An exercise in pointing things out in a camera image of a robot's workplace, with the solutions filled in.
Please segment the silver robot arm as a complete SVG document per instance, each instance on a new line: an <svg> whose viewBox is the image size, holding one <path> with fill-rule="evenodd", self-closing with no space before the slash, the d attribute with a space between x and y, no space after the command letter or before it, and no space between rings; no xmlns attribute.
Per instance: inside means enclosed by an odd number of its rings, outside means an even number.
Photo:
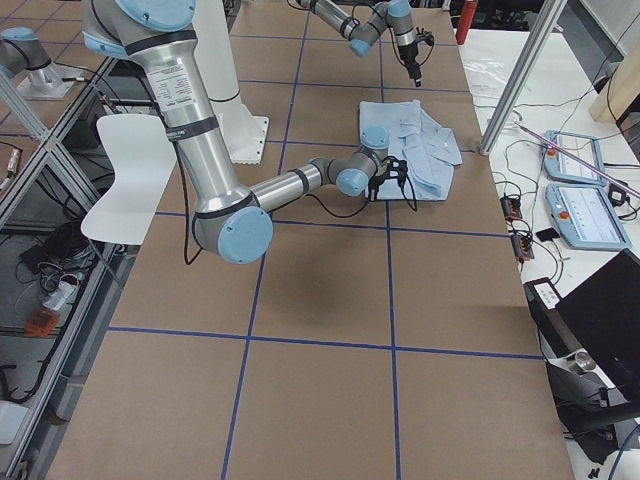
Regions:
<svg viewBox="0 0 640 480"><path fill-rule="evenodd" d="M375 5L360 3L350 13L334 1L288 1L290 7L307 11L330 26L349 43L359 57L368 54L386 32L390 33L398 63L407 71L416 87L422 86L422 62L418 60L421 43L433 45L432 34L414 25L409 1L381 1Z"/></svg>
<svg viewBox="0 0 640 480"><path fill-rule="evenodd" d="M364 130L359 148L346 159L314 158L255 186L243 185L223 137L228 122L216 117L196 61L204 31L196 2L85 1L82 6L86 46L144 71L166 136L197 194L187 227L200 248L231 263L251 263L271 244L272 211L325 185L351 197L370 195L388 177L389 134L374 126Z"/></svg>

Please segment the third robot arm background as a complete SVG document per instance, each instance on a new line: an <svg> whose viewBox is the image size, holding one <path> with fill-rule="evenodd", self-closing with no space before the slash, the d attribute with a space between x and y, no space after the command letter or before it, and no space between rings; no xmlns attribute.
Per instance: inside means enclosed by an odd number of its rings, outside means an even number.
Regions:
<svg viewBox="0 0 640 480"><path fill-rule="evenodd" d="M25 99L62 99L85 77L84 72L55 63L30 28L13 27L1 32L1 73L8 79L26 74L17 86Z"/></svg>

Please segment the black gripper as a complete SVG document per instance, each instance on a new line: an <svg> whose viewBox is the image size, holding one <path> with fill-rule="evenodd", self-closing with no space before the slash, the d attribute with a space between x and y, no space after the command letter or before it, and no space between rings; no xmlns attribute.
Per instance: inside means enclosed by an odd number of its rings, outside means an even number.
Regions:
<svg viewBox="0 0 640 480"><path fill-rule="evenodd" d="M368 199L370 201L378 200L380 187L390 178L390 161L388 159L384 159L376 173L368 182Z"/></svg>
<svg viewBox="0 0 640 480"><path fill-rule="evenodd" d="M416 88L422 88L421 66L417 61L419 53L418 44L410 43L398 47L398 53L401 63L407 70L410 79L413 79Z"/></svg>

